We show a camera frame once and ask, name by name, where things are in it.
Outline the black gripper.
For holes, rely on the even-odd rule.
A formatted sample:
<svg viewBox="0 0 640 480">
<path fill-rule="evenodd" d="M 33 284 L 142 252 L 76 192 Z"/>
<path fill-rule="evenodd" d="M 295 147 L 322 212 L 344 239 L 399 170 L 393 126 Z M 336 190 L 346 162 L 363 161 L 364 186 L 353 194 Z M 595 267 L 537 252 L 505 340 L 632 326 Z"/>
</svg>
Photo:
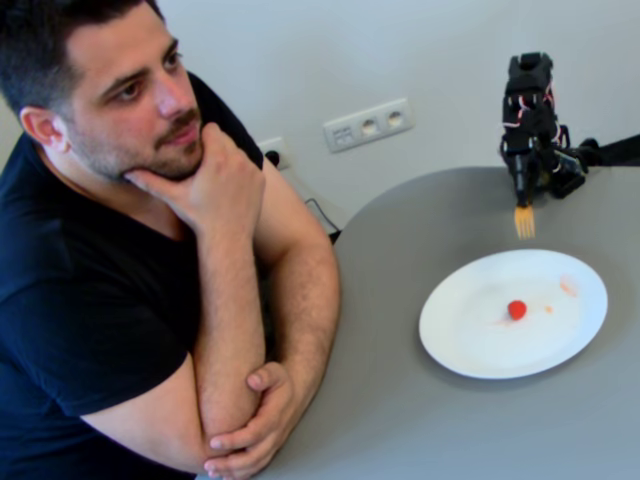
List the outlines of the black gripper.
<svg viewBox="0 0 640 480">
<path fill-rule="evenodd" d="M 501 138 L 501 157 L 510 166 L 518 207 L 528 207 L 540 190 L 544 165 L 538 143 L 533 132 L 506 132 Z"/>
</svg>

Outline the man's right hand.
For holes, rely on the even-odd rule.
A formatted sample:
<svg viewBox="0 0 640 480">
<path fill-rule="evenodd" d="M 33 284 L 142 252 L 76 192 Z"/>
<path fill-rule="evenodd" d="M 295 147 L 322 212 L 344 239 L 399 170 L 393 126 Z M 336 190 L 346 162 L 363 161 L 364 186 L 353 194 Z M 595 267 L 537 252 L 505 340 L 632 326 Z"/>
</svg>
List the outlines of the man's right hand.
<svg viewBox="0 0 640 480">
<path fill-rule="evenodd" d="M 217 125 L 205 126 L 202 141 L 202 160 L 193 176 L 174 182 L 135 170 L 126 179 L 166 203 L 198 235 L 213 238 L 226 233 L 252 241 L 264 175 Z"/>
</svg>

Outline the man's left hand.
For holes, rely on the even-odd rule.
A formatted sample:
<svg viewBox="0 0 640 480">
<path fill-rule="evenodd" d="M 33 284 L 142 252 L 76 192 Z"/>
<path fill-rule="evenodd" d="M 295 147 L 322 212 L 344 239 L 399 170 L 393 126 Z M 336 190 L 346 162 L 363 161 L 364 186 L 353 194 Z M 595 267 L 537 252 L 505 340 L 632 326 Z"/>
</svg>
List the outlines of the man's left hand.
<svg viewBox="0 0 640 480">
<path fill-rule="evenodd" d="M 292 362 L 270 362 L 250 374 L 248 386 L 260 395 L 246 426 L 214 437 L 215 453 L 204 463 L 211 479 L 249 479 L 261 472 L 285 444 L 309 406 L 319 377 Z"/>
</svg>

